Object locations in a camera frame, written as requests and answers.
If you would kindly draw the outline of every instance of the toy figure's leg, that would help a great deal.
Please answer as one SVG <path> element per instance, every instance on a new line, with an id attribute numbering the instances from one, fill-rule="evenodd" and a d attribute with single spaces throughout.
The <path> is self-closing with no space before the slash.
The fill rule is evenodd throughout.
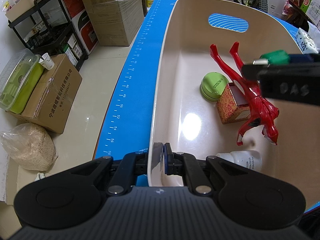
<path id="1" fill-rule="evenodd" d="M 235 42 L 230 50 L 230 54 L 236 62 L 237 68 L 241 71 L 242 66 L 244 65 L 241 58 L 238 54 L 239 42 Z"/>
<path id="2" fill-rule="evenodd" d="M 210 46 L 210 55 L 215 60 L 215 62 L 218 63 L 222 71 L 226 73 L 232 81 L 236 80 L 239 82 L 242 79 L 242 77 L 236 71 L 234 71 L 221 59 L 215 44 L 212 44 Z"/>
<path id="3" fill-rule="evenodd" d="M 237 136 L 237 145 L 241 146 L 243 144 L 242 142 L 242 138 L 245 134 L 246 131 L 250 130 L 251 128 L 253 128 L 254 126 L 249 125 L 249 123 L 254 122 L 256 118 L 252 118 L 250 117 L 249 120 L 247 120 L 239 129 L 238 131 L 238 136 Z"/>

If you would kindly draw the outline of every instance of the red patterned box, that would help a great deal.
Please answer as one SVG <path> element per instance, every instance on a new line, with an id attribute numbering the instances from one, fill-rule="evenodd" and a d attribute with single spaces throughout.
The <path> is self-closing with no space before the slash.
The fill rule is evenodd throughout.
<path id="1" fill-rule="evenodd" d="M 233 84 L 228 83 L 219 101 L 217 109 L 223 124 L 248 120 L 250 109 L 247 100 L 241 91 Z"/>

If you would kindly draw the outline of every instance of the green container with clear lid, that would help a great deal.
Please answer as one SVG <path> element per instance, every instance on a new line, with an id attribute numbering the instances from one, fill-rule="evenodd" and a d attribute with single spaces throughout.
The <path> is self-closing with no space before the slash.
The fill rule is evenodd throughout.
<path id="1" fill-rule="evenodd" d="M 29 49 L 16 53 L 0 74 L 0 107 L 20 114 L 42 72 L 39 56 Z"/>

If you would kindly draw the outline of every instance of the clear plastic lid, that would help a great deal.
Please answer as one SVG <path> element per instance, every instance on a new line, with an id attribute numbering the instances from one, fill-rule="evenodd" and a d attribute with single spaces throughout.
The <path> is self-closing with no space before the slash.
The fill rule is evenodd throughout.
<path id="1" fill-rule="evenodd" d="M 34 55 L 29 49 L 23 49 L 12 56 L 0 74 L 0 107 L 10 110 L 21 90 L 28 74 L 39 56 Z"/>

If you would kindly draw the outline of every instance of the white tissue package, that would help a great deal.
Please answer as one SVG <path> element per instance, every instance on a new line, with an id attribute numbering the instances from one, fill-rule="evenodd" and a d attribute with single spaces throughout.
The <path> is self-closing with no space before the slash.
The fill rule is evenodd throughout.
<path id="1" fill-rule="evenodd" d="M 303 54 L 318 54 L 317 47 L 312 38 L 306 31 L 302 30 L 301 28 L 299 28 L 296 33 L 296 40 Z"/>

